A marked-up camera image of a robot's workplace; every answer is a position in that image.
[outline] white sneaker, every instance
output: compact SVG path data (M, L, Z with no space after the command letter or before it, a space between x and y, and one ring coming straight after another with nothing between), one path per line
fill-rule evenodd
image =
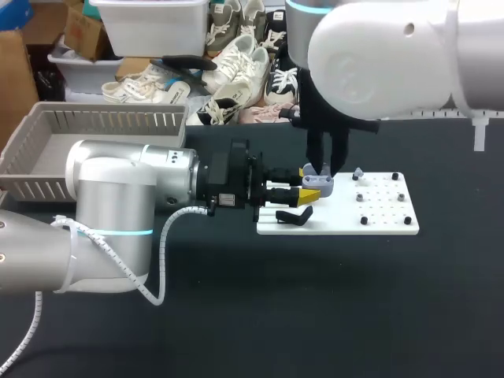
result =
M255 105L262 96L262 90L268 79L269 55L264 47L257 48L251 57L242 57L242 67L235 76L233 83L244 81L250 85L252 95L245 107Z
M187 118L186 124L227 124L249 102L250 86L247 82L225 84L200 110Z
M242 56L250 56L254 52L255 38L252 35L241 35L233 39L222 52L212 61L217 64L214 71L204 71L202 80L206 82L206 90L211 94L219 88L231 83L242 65Z
M126 75L123 80L131 79L139 82L153 81L159 84L165 84L174 76L173 72L149 64L142 72Z
M153 81L124 81L102 85L103 98L116 104L169 104L171 96L163 91L163 85Z

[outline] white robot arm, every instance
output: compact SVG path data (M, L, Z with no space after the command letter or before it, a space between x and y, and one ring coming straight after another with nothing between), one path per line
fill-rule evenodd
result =
M317 125L306 152L313 166L323 132L333 137L333 173L346 157L334 144L346 147L347 135L323 120L358 128L447 107L473 119L475 150L484 150L484 110L504 110L504 3L287 0L286 9L289 54L302 68L300 127Z

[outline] white storage box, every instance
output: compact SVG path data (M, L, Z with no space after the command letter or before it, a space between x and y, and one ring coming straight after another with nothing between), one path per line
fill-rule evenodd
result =
M208 0L90 0L120 57L198 55L205 51Z
M65 78L67 87L75 93L102 93L102 85L116 81L116 72L122 63L118 61L88 61L62 57L64 49L57 47L47 59L55 63Z

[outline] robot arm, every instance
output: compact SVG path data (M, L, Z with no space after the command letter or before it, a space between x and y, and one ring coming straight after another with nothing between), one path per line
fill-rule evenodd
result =
M292 187L268 189L268 180ZM214 153L208 161L189 149L85 140L69 153L65 182L77 202L79 232L0 210L2 293L142 291L138 284L149 273L154 209L175 211L168 225L184 213L212 216L220 207L251 206L257 221L266 202L298 207L321 196L319 190L298 187L298 170L266 168L261 155L249 155L246 140L232 141L227 153ZM193 206L197 202L204 207ZM164 229L161 236L167 233Z
M358 120L446 106L476 119L481 112L475 109L504 109L504 54L498 48L504 37L502 2L330 3L288 0L286 9L289 54L303 68L299 123L309 129L309 139L310 133L321 139L321 133L338 130L333 156L338 154L340 163L333 173L346 157L334 142L345 146L342 134L365 124ZM324 117L317 119L317 111ZM320 122L329 126L320 129ZM475 150L482 150L485 120L473 124ZM310 161L320 160L318 149L321 144L309 140Z

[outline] pink shoe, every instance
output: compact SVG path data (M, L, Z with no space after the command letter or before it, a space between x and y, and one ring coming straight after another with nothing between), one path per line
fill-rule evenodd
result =
M239 112L240 124L278 124L288 122L287 118L279 118L282 109L299 109L299 106L294 106L290 102L286 104L275 104L265 107L252 106L249 109L244 109Z

